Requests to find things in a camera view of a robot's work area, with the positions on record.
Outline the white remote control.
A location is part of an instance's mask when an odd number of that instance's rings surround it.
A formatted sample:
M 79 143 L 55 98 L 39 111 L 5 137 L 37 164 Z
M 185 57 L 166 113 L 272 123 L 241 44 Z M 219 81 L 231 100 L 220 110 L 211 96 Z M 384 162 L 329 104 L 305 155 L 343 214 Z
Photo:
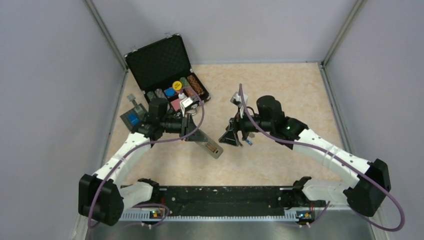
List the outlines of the white remote control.
M 214 159 L 218 159 L 224 152 L 224 149 L 208 135 L 204 135 L 206 141 L 196 141 L 195 143 L 208 153 Z

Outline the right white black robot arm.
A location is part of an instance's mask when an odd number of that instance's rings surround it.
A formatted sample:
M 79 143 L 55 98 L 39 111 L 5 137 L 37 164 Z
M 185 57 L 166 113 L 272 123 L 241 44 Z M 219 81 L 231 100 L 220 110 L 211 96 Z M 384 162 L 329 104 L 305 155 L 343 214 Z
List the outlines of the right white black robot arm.
M 220 143 L 239 147 L 249 134 L 264 131 L 276 143 L 313 158 L 341 177 L 340 181 L 304 178 L 293 192 L 297 205 L 330 201 L 347 204 L 366 217 L 375 215 L 386 198 L 381 189 L 391 190 L 389 168 L 383 160 L 366 160 L 328 142 L 304 122 L 286 116 L 281 103 L 271 95 L 256 101 L 258 113 L 252 115 L 247 114 L 248 107 L 243 105 L 246 95 L 235 93 L 230 102 L 238 110 L 218 140 Z

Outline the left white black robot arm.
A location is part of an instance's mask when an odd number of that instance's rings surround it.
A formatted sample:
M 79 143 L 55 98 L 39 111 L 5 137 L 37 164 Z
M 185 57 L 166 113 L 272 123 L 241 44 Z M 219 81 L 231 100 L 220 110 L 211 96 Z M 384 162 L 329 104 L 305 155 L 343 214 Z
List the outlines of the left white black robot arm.
M 160 202 L 157 183 L 148 179 L 138 180 L 128 186 L 123 181 L 135 164 L 154 145 L 165 143 L 164 133 L 178 134 L 177 141 L 207 142 L 192 116 L 168 114 L 168 101 L 156 98 L 148 104 L 148 112 L 135 124 L 124 144 L 93 174 L 84 174 L 78 183 L 78 213 L 92 221 L 108 226 L 115 225 L 124 211 L 139 203 L 154 207 Z

